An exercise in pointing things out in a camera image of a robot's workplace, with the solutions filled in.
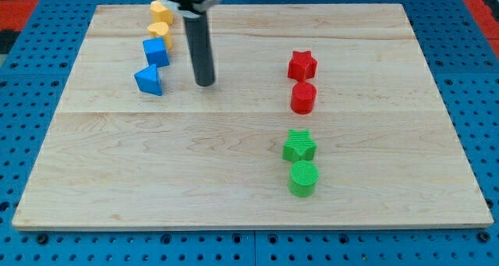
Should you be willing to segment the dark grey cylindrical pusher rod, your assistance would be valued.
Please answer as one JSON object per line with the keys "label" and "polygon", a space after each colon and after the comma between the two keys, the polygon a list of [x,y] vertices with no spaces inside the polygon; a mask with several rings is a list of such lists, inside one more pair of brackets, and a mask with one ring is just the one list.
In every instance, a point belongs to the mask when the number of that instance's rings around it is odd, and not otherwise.
{"label": "dark grey cylindrical pusher rod", "polygon": [[215,83],[216,76],[207,14],[185,17],[183,21],[195,82],[198,86],[209,87]]}

